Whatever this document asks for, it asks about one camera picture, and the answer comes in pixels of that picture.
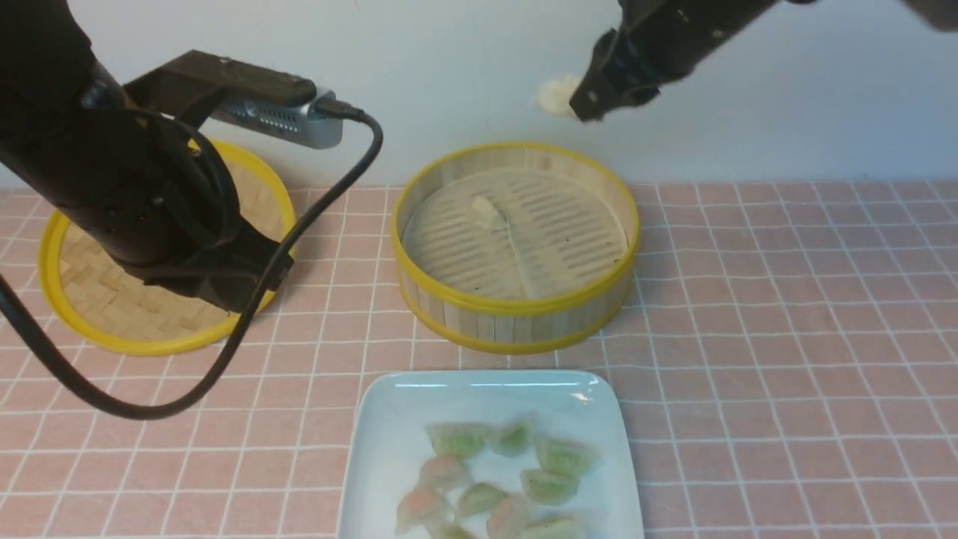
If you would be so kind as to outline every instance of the tiled countertop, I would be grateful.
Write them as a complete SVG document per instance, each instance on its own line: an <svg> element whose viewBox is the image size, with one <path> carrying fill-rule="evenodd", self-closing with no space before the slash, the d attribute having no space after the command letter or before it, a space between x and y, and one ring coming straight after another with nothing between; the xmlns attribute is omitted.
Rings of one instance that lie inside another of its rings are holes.
<svg viewBox="0 0 958 539"><path fill-rule="evenodd" d="M195 410L91 412L0 329L0 537L331 537L381 373L582 368L622 403L650 539L958 538L958 182L637 186L638 293L600 336L495 357L405 310L396 189L352 190ZM318 193L293 193L303 205ZM0 202L0 269L87 376L167 401L216 349L118 358L51 319L49 208Z"/></svg>

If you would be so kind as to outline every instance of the yellow rim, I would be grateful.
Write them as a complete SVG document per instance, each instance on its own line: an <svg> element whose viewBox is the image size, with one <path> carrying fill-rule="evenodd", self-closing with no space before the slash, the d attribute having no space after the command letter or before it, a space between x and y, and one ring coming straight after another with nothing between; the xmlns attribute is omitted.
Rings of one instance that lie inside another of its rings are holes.
<svg viewBox="0 0 958 539"><path fill-rule="evenodd" d="M603 318L598 322L561 339L541 340L539 342L492 342L489 340L473 339L472 337L466 337L465 335L458 334L450 330L449 328L438 323L436 320L430 318L425 311L420 309L419 305L416 305L410 301L409 295L406 293L406 288L404 286L399 285L399 293L402 294L402 299L404 299L406 304L409 306L409 311L411 311L412 314L418 318L420 322L422 322L422 325L429 328L436 335L466 348L503 356L527 356L529 354L555 352L556 350L572 346L577 342L582 342L583 340L586 340L595 333L599 332L605 327L606 324L608 324L608 322L618 315L619 311L622 311L622 307L626 304L626 299L628 298L628 295L626 294L622 298L622 301L615 306L615 309L612 309L608 315L603 316Z"/></svg>
<svg viewBox="0 0 958 539"><path fill-rule="evenodd" d="M223 160L237 163L249 169L266 184L280 206L280 219L283 221L284 233L288 232L296 223L296 211L293 209L289 192L280 177L262 159L239 146L220 141L214 141L213 144L222 155ZM59 279L59 253L69 226L70 220L58 211L55 211L50 217L43 233L43 239L40 241L38 273L40 288L43 295L46 296L47 302L50 303L57 316L84 339L118 354L168 356L212 344L227 337L233 331L237 320L240 319L239 315L230 315L215 326L177 340L125 340L109 335L92 326L70 305ZM295 248L293 248L291 254L295 254ZM260 304L260 310L268 305L274 296L275 294L272 292L266 293Z"/></svg>
<svg viewBox="0 0 958 539"><path fill-rule="evenodd" d="M480 146L473 146L471 148L466 148L464 150L451 153L435 161L434 163L432 163L431 165L423 169L418 175L416 175L416 177L412 179L412 181L409 182L408 185L406 185L406 188L402 190L402 194L399 195L399 201L397 202L395 207L397 208L402 207L402 205L405 203L406 197L409 195L413 187L416 186L416 184L418 184L420 181L422 181L422 179L426 175L428 175L430 172L432 172L437 167L443 165L444 163L448 161L452 161L454 159L458 159L468 153L484 152L488 150L497 150L501 148L531 148L535 150L543 150L546 152L561 153L565 155L566 157L569 157L570 159L574 159L576 161L579 161L583 164L586 164L598 170L609 181L611 181L616 186L616 188L619 189L623 197L625 197L628 200L633 200L632 193L628 191L628 188L626 187L625 183L623 183L622 180L620 180L616 175L614 175L606 167L602 166L601 164L599 164L598 161L595 161L594 159L591 159L584 155L580 155L575 152L570 152L566 150L565 148L549 146L545 144L538 144L535 142L503 142L503 143L497 143L497 144L484 144ZM475 313L483 313L487 315L537 316L537 315L544 315L548 313L554 313L556 311L564 311L566 309L570 309L577 305L581 305L583 304L583 302L588 301L589 299L595 297L596 295L604 293L608 289L612 288L615 285L615 283L617 283L619 279L622 277L623 273L627 271L631 271L632 259L635 256L635 250L638 248L639 242L640 242L639 209L634 203L631 205L631 212L632 212L632 218L635 221L635 226L633 226L632 229L629 230L628 232L629 232L629 237L634 238L635 240L631 242L630 245L628 246L627 256L624 256L622 260L620 260L619 263L616 264L605 277L597 280L595 283L589 285L588 287L582 288L572 293L559 295L556 297L549 297L546 299L538 299L535 301L533 300L524 301L524 300L514 300L514 299L494 299L494 298L483 297L479 295L472 295L469 293L460 292L458 290L450 288L444 285L443 283L436 281L429 275L426 275L424 271L422 271L418 266L416 266L416 264L413 263L412 259L409 258L409 255L406 254L406 251L402 248L402 236L401 236L401 231L399 230L399 212L396 212L396 211L393 212L392 218L390 219L389 228L390 228L390 236L392 237L391 239L393 243L393 250L396 253L396 260L399 266L412 277L413 281L415 281L417 285L419 285L420 287L423 287L424 289L426 289L427 292L440 298L442 301L449 303L451 305L455 305L456 307L473 311ZM410 310L412 310L412 303L409 301L406 301L406 303L410 304ZM446 338L449 340L453 340L457 343L460 343L459 341L456 341L452 338L449 338L449 337L446 337Z"/></svg>

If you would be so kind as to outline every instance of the white wall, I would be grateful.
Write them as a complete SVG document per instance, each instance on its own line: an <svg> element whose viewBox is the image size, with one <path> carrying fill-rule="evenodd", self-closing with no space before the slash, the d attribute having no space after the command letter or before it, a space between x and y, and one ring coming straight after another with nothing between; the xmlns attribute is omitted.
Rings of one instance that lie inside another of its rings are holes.
<svg viewBox="0 0 958 539"><path fill-rule="evenodd" d="M386 129L363 181L401 183L466 145L533 139L631 181L958 176L958 35L899 0L782 5L652 105L581 126L536 110L620 17L614 0L71 0L121 81L188 49L309 77ZM311 151L211 122L290 182L329 183L363 151L350 127ZM13 184L7 171L0 181Z"/></svg>

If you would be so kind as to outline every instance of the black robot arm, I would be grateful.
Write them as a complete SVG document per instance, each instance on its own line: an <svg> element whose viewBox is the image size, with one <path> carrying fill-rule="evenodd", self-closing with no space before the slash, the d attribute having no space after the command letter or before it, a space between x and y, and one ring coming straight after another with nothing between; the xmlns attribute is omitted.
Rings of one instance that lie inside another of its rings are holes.
<svg viewBox="0 0 958 539"><path fill-rule="evenodd" d="M816 0L787 0L813 4ZM933 29L958 31L958 0L902 0ZM584 122L642 106L660 87L696 66L779 0L619 0L622 24L596 42L569 105Z"/></svg>

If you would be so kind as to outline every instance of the white plate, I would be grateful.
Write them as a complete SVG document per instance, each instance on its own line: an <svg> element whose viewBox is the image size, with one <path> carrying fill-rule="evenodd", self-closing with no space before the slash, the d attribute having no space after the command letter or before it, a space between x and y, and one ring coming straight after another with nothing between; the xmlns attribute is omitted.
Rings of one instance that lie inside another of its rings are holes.
<svg viewBox="0 0 958 539"><path fill-rule="evenodd" d="M563 370L402 372L376 380L363 397L339 510L339 539L396 537L399 500L433 457L425 427L439 422L504 425L529 412L544 434L572 438L599 450L602 460L582 478L579 494L536 518L577 515L589 539L642 539L642 511L626 427L612 388L598 376ZM473 480L521 492L519 472L537 468L533 450L515 458L484 450L468 461ZM455 504L463 489L450 493ZM464 527L484 539L487 515ZM403 539L428 539L418 527Z"/></svg>

